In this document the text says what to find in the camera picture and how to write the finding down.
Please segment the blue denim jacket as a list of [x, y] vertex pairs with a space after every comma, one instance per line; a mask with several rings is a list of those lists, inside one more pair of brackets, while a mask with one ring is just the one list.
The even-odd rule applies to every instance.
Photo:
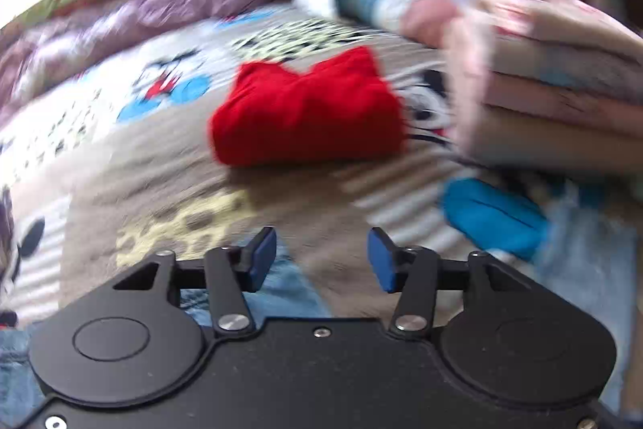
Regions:
[[[600, 401], [623, 408], [637, 296], [637, 231], [608, 219], [595, 206], [594, 188], [561, 197], [543, 214], [533, 201], [475, 179], [448, 184], [441, 210], [450, 226], [476, 248], [490, 250], [505, 263], [516, 257], [534, 267], [523, 271], [600, 320], [617, 344], [616, 366]], [[245, 294], [255, 319], [267, 316], [330, 316], [311, 282], [279, 245], [274, 266], [258, 293]], [[32, 330], [1, 331], [1, 422], [15, 426], [43, 401], [29, 367]]]

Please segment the Mickey Mouse bed blanket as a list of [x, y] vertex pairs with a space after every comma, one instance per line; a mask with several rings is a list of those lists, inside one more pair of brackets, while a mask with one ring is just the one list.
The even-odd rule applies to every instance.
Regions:
[[[372, 50], [415, 117], [401, 154], [249, 170], [214, 159], [207, 123], [244, 60], [306, 71], [355, 46]], [[448, 258], [471, 250], [440, 210], [444, 185], [476, 170], [428, 138], [448, 117], [428, 88], [439, 67], [436, 51], [412, 41], [273, 4], [163, 35], [62, 85], [3, 134], [1, 180], [16, 225], [45, 223], [6, 309], [26, 326], [159, 248], [195, 259], [273, 226], [331, 315], [390, 316], [393, 297], [366, 260], [369, 229]]]

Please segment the beige folded garment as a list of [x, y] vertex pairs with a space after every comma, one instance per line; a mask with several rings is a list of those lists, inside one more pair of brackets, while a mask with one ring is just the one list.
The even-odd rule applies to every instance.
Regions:
[[460, 156], [484, 166], [623, 177], [642, 173], [637, 138], [477, 103], [455, 106], [451, 137]]

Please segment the red knit sweater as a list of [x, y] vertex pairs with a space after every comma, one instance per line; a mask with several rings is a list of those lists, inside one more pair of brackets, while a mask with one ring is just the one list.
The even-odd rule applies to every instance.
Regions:
[[233, 168], [383, 158], [402, 149], [404, 131], [401, 101], [365, 46], [304, 73], [244, 63], [208, 123], [216, 159]]

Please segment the pink folded garment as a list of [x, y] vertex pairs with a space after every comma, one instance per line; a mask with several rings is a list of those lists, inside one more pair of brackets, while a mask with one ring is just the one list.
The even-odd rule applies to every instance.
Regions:
[[452, 89], [482, 105], [530, 117], [642, 137], [642, 107], [567, 88], [547, 86], [523, 77], [491, 73], [455, 74]]

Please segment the cream top folded garment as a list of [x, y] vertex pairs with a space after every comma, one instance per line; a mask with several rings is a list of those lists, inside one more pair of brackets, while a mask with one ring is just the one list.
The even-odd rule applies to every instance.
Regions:
[[492, 43], [501, 37], [612, 53], [642, 61], [642, 38], [580, 0], [455, 0], [460, 22]]

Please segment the purple crumpled duvet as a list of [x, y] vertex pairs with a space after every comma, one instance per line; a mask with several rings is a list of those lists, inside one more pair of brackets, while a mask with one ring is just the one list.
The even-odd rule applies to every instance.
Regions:
[[167, 31], [268, 0], [113, 0], [29, 28], [1, 52], [1, 121], [107, 57]]

